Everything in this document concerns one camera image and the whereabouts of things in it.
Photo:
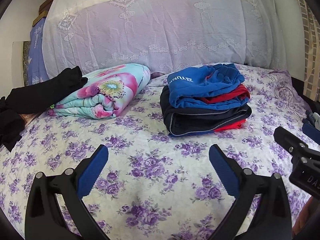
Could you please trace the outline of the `right hand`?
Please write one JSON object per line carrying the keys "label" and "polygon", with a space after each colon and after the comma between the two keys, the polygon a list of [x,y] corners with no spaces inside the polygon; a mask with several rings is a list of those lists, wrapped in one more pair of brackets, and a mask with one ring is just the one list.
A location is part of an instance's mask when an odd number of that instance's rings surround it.
{"label": "right hand", "polygon": [[292,236],[293,237],[295,235],[297,235],[298,233],[300,233],[303,226],[308,221],[308,218],[310,217],[309,206],[311,205],[312,201],[313,201],[313,197],[310,197],[309,200],[307,201],[307,203],[304,205],[304,207],[300,211],[299,216],[298,216],[298,218],[292,228]]}

